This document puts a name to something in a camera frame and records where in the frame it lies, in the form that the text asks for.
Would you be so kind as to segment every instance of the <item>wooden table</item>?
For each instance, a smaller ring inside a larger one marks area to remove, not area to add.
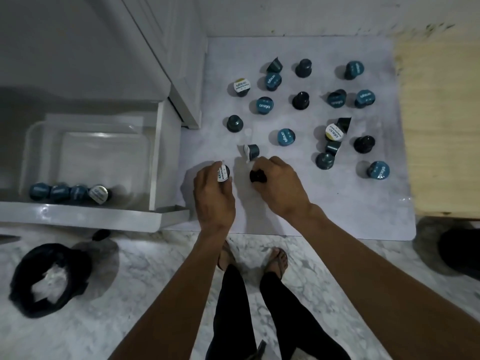
[[[416,213],[480,218],[480,43],[399,42],[402,123]]]

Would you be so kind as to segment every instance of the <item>person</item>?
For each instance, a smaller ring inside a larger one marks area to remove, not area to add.
[[[110,359],[189,359],[217,265],[225,273],[206,358],[255,358],[245,285],[226,243],[235,199],[231,179],[217,181],[221,164],[201,169],[194,179],[201,232],[191,253]],[[392,359],[479,358],[480,323],[330,221],[279,157],[258,158],[258,169],[267,182],[254,182],[255,190],[311,245]],[[296,348],[317,359],[349,359],[282,284],[287,268],[287,253],[273,248],[260,284],[282,360]]]

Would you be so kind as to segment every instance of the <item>drawer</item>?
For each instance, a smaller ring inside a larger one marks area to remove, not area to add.
[[[169,101],[0,108],[0,221],[155,232],[175,206],[181,120]],[[29,197],[32,184],[97,184],[103,205]]]

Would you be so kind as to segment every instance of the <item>person's right arm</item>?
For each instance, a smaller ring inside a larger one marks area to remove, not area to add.
[[[330,221],[293,168],[260,157],[253,184],[270,209],[309,242],[394,360],[480,359],[480,323]]]

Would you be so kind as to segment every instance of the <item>leg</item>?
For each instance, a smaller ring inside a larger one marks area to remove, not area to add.
[[[346,351],[325,333],[297,297],[281,282],[288,266],[287,256],[274,249],[272,261],[265,269],[260,292],[276,327],[282,360],[290,360],[296,348],[317,359],[350,360]]]
[[[207,360],[245,360],[257,350],[254,328],[250,317],[247,290],[231,254],[222,249],[219,258],[223,274],[213,319],[213,340]]]

